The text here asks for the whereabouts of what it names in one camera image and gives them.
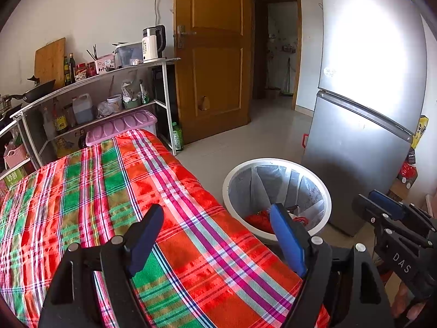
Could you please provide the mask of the person's right hand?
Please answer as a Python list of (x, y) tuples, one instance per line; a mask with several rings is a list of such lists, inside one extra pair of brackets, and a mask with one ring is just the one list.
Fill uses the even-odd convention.
[(425, 303), (420, 302), (408, 309), (408, 292), (408, 287), (401, 282), (391, 306), (391, 313), (394, 318), (398, 318), (402, 313), (405, 313), (409, 321), (414, 321), (423, 310)]

